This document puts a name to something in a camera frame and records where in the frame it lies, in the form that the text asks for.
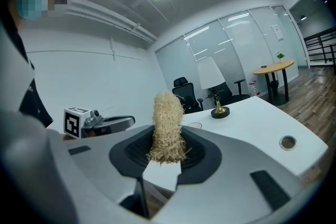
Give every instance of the brass table lamp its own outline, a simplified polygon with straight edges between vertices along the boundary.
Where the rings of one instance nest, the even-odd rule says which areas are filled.
[[[200,77],[200,83],[202,89],[211,89],[211,92],[216,101],[216,108],[211,111],[211,116],[215,119],[225,118],[230,114],[230,109],[226,106],[222,106],[220,102],[220,95],[215,89],[225,82],[225,79],[216,65],[212,57],[206,57],[197,63],[198,75]]]

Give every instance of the wooden floor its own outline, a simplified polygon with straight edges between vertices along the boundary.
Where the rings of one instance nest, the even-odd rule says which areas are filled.
[[[320,181],[328,172],[336,149],[336,76],[333,68],[300,69],[299,77],[288,84],[288,90],[289,102],[278,108],[302,123],[328,145],[325,156],[302,177],[307,184]],[[146,202],[150,217],[163,206],[147,191]]]

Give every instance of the white table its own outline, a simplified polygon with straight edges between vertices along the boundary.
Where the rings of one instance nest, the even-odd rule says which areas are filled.
[[[211,110],[187,114],[183,125],[193,122],[202,129],[248,142],[275,159],[296,176],[312,167],[326,152],[328,146],[304,125],[277,107],[252,97],[227,105],[230,115],[223,119],[211,117]],[[280,147],[280,139],[292,136],[297,140],[293,150]],[[162,166],[150,162],[143,178],[161,188],[175,191],[180,164]]]

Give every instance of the black office chair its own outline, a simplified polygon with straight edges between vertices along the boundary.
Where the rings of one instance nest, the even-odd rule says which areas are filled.
[[[241,79],[235,82],[235,84],[238,84],[239,95],[232,95],[232,92],[230,91],[226,82],[215,87],[215,89],[219,92],[221,105],[233,104],[241,100],[250,98],[250,95],[241,93],[242,86],[240,85],[240,83],[242,83],[243,81],[245,81],[245,79]]]
[[[201,105],[200,107],[196,101],[194,85],[192,83],[188,83],[185,77],[175,79],[174,87],[175,88],[172,91],[180,100],[180,103],[184,108],[184,114],[203,111],[203,99],[197,99]]]

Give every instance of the lamp base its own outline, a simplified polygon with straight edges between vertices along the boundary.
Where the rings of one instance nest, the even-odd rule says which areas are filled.
[[[223,113],[217,114],[215,113],[216,109],[211,110],[211,116],[215,119],[222,119],[225,118],[226,116],[230,115],[230,108],[227,106],[223,106],[223,109],[225,110]]]

